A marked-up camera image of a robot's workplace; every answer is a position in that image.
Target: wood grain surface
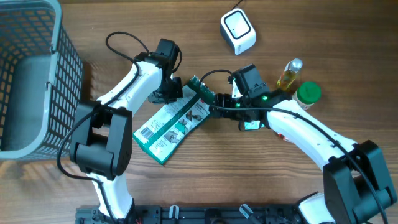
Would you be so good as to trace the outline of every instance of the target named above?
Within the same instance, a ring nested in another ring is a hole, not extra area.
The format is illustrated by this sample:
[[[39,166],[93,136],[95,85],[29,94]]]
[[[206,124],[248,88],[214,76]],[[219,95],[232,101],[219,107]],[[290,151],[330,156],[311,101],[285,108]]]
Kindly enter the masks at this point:
[[[63,4],[63,25],[86,65],[85,97],[107,93],[131,68],[104,44],[118,30],[138,36],[150,50],[160,38],[174,40],[183,52],[175,74],[183,83],[210,70],[253,63],[273,88],[286,64],[298,57],[305,68],[297,84],[314,81],[323,91],[308,112],[357,142],[376,142],[398,186],[398,2],[244,1],[241,7],[257,42],[239,56],[220,35],[220,18],[234,4]],[[112,37],[110,44],[131,56],[143,51],[127,36]],[[206,84],[218,93],[231,91],[226,74],[214,74]],[[134,130],[160,107],[145,102],[133,119]],[[322,173],[300,149],[270,130],[242,133],[237,125],[228,119],[207,121],[164,167],[133,143],[126,173],[136,204],[293,203],[323,191]],[[63,164],[81,174],[68,159]],[[0,162],[0,223],[73,223],[76,208],[98,203],[92,183],[66,178],[55,161]],[[387,216],[390,223],[398,223],[398,206],[388,208]],[[371,221],[382,223],[380,217]]]

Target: green bottle cap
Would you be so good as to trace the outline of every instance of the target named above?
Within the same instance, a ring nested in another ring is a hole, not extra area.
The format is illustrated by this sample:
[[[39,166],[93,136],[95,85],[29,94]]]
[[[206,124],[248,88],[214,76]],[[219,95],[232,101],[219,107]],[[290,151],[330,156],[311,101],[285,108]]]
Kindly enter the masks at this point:
[[[314,82],[305,82],[297,90],[298,100],[308,105],[316,103],[321,95],[321,88]]]

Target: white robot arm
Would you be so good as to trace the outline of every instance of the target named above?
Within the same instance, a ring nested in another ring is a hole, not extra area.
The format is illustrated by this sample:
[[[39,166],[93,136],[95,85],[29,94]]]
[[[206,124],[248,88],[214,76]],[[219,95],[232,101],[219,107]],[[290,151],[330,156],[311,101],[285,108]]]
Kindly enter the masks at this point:
[[[134,58],[130,72],[109,93],[96,102],[80,103],[75,119],[93,111],[122,92],[108,109],[90,118],[72,135],[71,161],[77,163],[88,177],[103,183],[103,190],[112,214],[109,214],[103,194],[94,183],[99,197],[99,210],[106,216],[124,219],[134,209],[134,200],[127,190],[124,171],[131,157],[132,117],[146,98],[152,103],[171,103],[182,97],[181,79],[173,78],[179,47],[170,40],[161,39],[155,52],[141,52]],[[93,134],[91,129],[109,126],[109,137]]]
[[[270,92],[253,64],[229,73],[233,94],[216,95],[215,105],[210,108],[214,116],[240,122],[260,121],[286,136],[323,171],[325,194],[313,194],[298,205],[307,223],[363,223],[378,214],[380,206],[385,209],[396,203],[397,195],[377,145],[371,141],[358,144],[341,136],[309,115],[282,90]],[[361,175],[353,177],[351,171],[358,167]]]

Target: oil bottle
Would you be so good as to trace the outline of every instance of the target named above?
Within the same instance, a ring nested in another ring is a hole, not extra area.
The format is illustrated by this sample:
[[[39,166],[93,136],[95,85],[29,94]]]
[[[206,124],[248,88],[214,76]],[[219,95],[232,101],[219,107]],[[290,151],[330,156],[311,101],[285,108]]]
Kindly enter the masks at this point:
[[[289,89],[293,81],[300,75],[302,67],[303,62],[298,58],[289,62],[285,67],[285,71],[276,83],[276,88],[280,88],[284,91]]]

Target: wire mesh basket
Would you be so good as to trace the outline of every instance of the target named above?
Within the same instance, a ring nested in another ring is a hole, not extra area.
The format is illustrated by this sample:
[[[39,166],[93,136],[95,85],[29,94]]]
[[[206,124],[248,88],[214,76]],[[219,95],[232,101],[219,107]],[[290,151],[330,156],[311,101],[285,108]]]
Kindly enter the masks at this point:
[[[57,1],[0,0],[0,80],[0,159],[54,159],[83,80]]]

